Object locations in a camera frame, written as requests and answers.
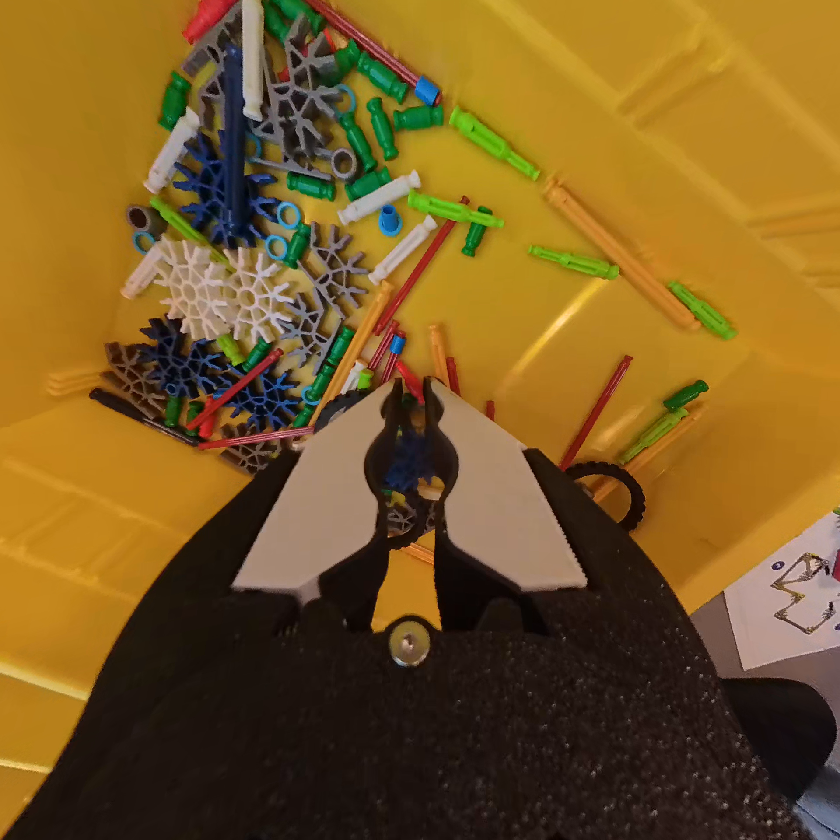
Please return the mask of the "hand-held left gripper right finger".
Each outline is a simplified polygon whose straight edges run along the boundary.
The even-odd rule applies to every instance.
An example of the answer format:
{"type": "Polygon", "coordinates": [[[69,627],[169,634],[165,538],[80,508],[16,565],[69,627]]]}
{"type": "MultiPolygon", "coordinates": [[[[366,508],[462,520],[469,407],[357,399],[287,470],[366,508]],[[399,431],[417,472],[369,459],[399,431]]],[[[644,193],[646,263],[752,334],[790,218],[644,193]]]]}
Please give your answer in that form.
{"type": "Polygon", "coordinates": [[[427,441],[442,627],[545,628],[534,596],[587,579],[527,447],[441,381],[427,382],[427,441]]]}

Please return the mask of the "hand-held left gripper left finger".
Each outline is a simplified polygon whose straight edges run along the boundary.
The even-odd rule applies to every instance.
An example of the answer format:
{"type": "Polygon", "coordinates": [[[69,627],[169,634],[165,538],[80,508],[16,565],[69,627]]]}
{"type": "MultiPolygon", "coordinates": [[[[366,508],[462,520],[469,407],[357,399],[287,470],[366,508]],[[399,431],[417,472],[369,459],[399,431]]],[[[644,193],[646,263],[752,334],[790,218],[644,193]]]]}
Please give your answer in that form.
{"type": "Polygon", "coordinates": [[[383,385],[311,436],[245,557],[234,588],[327,602],[369,631],[388,568],[383,475],[395,387],[383,385]]]}

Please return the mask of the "blue snowflake connector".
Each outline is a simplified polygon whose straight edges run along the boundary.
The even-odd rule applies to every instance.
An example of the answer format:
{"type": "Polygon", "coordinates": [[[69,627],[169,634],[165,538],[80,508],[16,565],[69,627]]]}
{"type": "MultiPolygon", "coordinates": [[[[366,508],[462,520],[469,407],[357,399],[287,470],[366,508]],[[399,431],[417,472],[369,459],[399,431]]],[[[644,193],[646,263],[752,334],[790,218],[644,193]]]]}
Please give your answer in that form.
{"type": "Polygon", "coordinates": [[[383,496],[417,496],[421,483],[430,484],[436,477],[432,447],[424,433],[414,427],[400,427],[391,460],[383,478],[374,488],[383,496]]]}

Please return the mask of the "pile of toy rods and connectors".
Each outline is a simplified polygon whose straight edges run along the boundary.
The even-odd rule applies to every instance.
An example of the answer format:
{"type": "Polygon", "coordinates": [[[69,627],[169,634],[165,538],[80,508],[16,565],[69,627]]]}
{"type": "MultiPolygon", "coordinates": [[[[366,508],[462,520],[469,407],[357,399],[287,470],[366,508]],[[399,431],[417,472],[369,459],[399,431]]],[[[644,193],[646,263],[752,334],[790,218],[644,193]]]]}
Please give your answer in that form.
{"type": "MultiPolygon", "coordinates": [[[[285,31],[287,68],[291,73],[285,84],[290,91],[308,95],[333,92],[340,98],[343,91],[340,78],[343,72],[358,67],[364,72],[371,70],[371,81],[400,100],[403,100],[403,93],[409,86],[415,87],[423,106],[394,112],[394,130],[419,130],[442,124],[444,109],[436,103],[436,87],[428,79],[411,77],[407,69],[393,56],[388,56],[380,45],[371,41],[341,14],[336,13],[324,2],[276,2],[276,5],[284,9],[284,14],[295,15],[294,26],[285,31]]],[[[388,330],[395,336],[395,341],[400,341],[400,337],[394,332],[394,314],[413,288],[415,281],[423,274],[448,231],[457,224],[470,225],[463,253],[473,257],[485,231],[503,227],[502,219],[488,208],[472,207],[466,200],[453,203],[437,199],[418,192],[420,185],[416,173],[403,178],[391,178],[386,171],[368,171],[361,180],[348,186],[348,196],[353,200],[339,213],[341,225],[348,225],[372,213],[391,211],[394,202],[407,196],[410,207],[426,214],[425,220],[399,242],[398,247],[376,270],[364,273],[374,284],[388,277],[403,257],[413,251],[415,245],[424,242],[427,234],[435,230],[436,218],[445,221],[434,242],[417,262],[412,275],[402,284],[374,328],[375,333],[388,330]],[[379,174],[384,176],[383,186],[369,189],[371,178],[379,174]]],[[[636,289],[650,294],[654,303],[662,304],[663,311],[669,316],[674,315],[678,324],[691,328],[703,326],[723,340],[732,340],[738,335],[729,320],[707,301],[694,295],[684,284],[672,281],[664,287],[652,279],[646,269],[624,253],[614,237],[576,203],[570,194],[552,186],[547,197],[558,207],[570,211],[570,218],[574,224],[601,247],[609,255],[609,259],[591,259],[537,245],[529,247],[528,253],[531,256],[551,261],[567,270],[599,281],[613,280],[623,274],[636,289]]],[[[206,409],[197,415],[197,419],[189,420],[189,430],[177,428],[177,420],[170,423],[157,419],[155,406],[150,410],[152,418],[148,418],[148,411],[140,406],[140,401],[117,401],[118,410],[126,406],[126,414],[136,416],[139,422],[149,427],[172,434],[184,443],[198,445],[200,448],[227,447],[229,454],[248,447],[259,447],[266,440],[282,438],[287,433],[281,430],[199,443],[197,429],[208,417],[214,418],[218,409],[231,403],[235,394],[241,392],[247,382],[257,377],[259,372],[269,371],[270,366],[277,362],[280,352],[271,349],[275,332],[278,332],[281,339],[293,338],[291,327],[295,321],[282,311],[282,307],[290,311],[292,305],[299,300],[296,297],[284,297],[282,292],[286,286],[278,285],[272,280],[281,264],[295,264],[292,259],[296,253],[293,244],[283,237],[268,237],[262,251],[252,248],[229,248],[222,251],[213,246],[174,208],[160,203],[156,198],[152,204],[154,209],[162,211],[164,221],[178,228],[183,237],[173,240],[164,235],[155,239],[152,234],[148,234],[151,247],[145,252],[143,262],[122,290],[126,297],[134,298],[154,282],[171,293],[165,303],[170,309],[167,319],[153,320],[150,328],[145,330],[156,345],[134,345],[125,349],[136,351],[138,354],[138,359],[128,361],[127,365],[140,366],[140,372],[131,374],[126,387],[130,389],[131,386],[140,384],[153,390],[157,386],[164,391],[161,399],[174,402],[177,406],[180,405],[179,400],[184,394],[192,393],[194,385],[207,392],[210,398],[206,409]],[[231,386],[226,386],[222,379],[211,380],[209,385],[204,384],[202,375],[193,372],[187,365],[189,359],[181,356],[181,338],[192,338],[192,350],[197,352],[207,342],[215,342],[219,347],[228,342],[234,347],[235,339],[248,330],[253,333],[255,351],[245,362],[248,373],[242,374],[240,381],[231,386]]],[[[571,463],[572,459],[583,445],[630,363],[631,358],[627,356],[618,365],[580,434],[561,460],[562,469],[566,470],[574,465],[571,463]]],[[[619,458],[618,466],[626,470],[627,466],[641,466],[645,457],[654,453],[658,441],[673,438],[675,434],[671,430],[679,424],[688,423],[691,414],[686,410],[686,405],[706,389],[706,384],[699,382],[666,400],[664,417],[619,458]]],[[[604,499],[606,493],[614,486],[622,486],[614,479],[599,478],[599,484],[593,487],[584,486],[584,490],[593,493],[595,501],[604,499]]]]}

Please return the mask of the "yellow plastic bin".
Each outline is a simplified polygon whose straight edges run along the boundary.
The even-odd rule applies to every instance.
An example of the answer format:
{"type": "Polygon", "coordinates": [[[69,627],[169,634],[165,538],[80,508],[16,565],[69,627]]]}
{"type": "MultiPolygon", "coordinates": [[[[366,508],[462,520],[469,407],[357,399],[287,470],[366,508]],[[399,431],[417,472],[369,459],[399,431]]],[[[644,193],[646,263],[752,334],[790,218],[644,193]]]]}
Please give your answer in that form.
{"type": "MultiPolygon", "coordinates": [[[[506,221],[455,231],[401,309],[406,361],[448,331],[465,399],[558,458],[625,354],[587,440],[610,457],[685,382],[706,411],[641,475],[637,541],[694,612],[838,503],[838,2],[335,2],[556,174],[656,277],[738,337],[675,327],[536,184],[455,130],[409,133],[392,173],[506,221]]],[[[125,207],[196,2],[2,2],[2,833],[63,749],[145,589],[246,481],[88,397],[103,345],[159,292],[125,207]]]]}

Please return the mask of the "black toy tyre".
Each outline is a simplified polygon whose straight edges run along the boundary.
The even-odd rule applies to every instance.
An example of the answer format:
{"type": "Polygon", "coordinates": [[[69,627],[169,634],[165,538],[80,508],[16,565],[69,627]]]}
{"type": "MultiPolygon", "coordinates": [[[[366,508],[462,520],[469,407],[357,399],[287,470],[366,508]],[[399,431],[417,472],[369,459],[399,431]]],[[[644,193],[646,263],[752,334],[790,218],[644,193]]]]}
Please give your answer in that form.
{"type": "Polygon", "coordinates": [[[626,532],[633,532],[641,524],[647,508],[646,496],[637,480],[624,468],[605,461],[585,461],[571,465],[565,474],[573,480],[599,476],[617,481],[629,493],[629,508],[617,525],[626,532]]]}

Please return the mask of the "toy building instruction sheet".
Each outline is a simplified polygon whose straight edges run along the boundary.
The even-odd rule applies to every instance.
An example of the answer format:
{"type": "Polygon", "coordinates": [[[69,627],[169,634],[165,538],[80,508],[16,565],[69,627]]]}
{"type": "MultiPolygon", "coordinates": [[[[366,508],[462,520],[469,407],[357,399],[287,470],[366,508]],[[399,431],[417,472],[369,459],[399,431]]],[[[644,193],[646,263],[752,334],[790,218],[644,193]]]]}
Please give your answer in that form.
{"type": "Polygon", "coordinates": [[[723,593],[740,665],[756,669],[839,645],[839,510],[723,593]]]}

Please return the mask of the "black textured pad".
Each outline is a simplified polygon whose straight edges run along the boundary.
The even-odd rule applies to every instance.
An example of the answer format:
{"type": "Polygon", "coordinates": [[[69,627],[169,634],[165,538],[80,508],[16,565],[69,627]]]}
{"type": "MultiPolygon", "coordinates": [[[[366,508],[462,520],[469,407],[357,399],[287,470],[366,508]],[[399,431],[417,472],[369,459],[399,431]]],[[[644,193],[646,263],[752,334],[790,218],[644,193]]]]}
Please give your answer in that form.
{"type": "Polygon", "coordinates": [[[828,702],[793,679],[722,679],[720,686],[772,787],[797,803],[835,747],[837,721],[828,702]]]}

